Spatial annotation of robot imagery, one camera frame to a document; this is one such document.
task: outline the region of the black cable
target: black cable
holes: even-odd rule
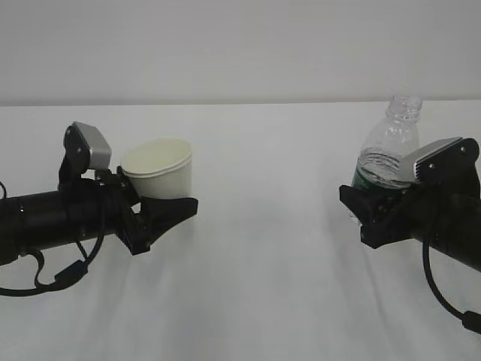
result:
[[[86,260],[88,257],[87,252],[85,250],[85,247],[78,240],[78,238],[75,238],[75,244],[77,245],[77,248],[79,249],[80,253],[82,253],[83,259]]]
[[[0,187],[2,188],[2,191],[3,191],[2,199],[7,198],[7,188],[5,188],[5,185],[2,182],[0,182]]]
[[[438,300],[438,302],[454,317],[457,317],[459,320],[462,320],[463,314],[456,308],[454,308],[441,294],[439,288],[437,288],[436,283],[433,279],[433,274],[431,272],[431,264],[429,262],[429,244],[431,243],[431,237],[425,237],[424,241],[422,242],[422,266],[424,268],[424,274],[426,276],[426,281],[428,282],[429,288],[431,288],[434,297]]]

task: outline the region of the white paper cup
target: white paper cup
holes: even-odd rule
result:
[[[189,197],[192,148],[179,138],[159,138],[130,150],[121,162],[139,196],[156,199]]]

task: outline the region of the white tabletop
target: white tabletop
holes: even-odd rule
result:
[[[192,142],[198,216],[131,256],[109,237],[75,287],[0,298],[0,359],[319,361],[479,359],[479,337],[438,305],[418,241],[361,244],[338,201],[386,103],[0,108],[0,180],[10,196],[55,190],[73,121],[97,126],[111,168],[143,141]],[[426,102],[422,143],[481,140],[481,102]],[[43,279],[80,254],[46,252]],[[481,311],[481,275],[433,251],[461,310]],[[0,271],[30,287],[28,257]]]

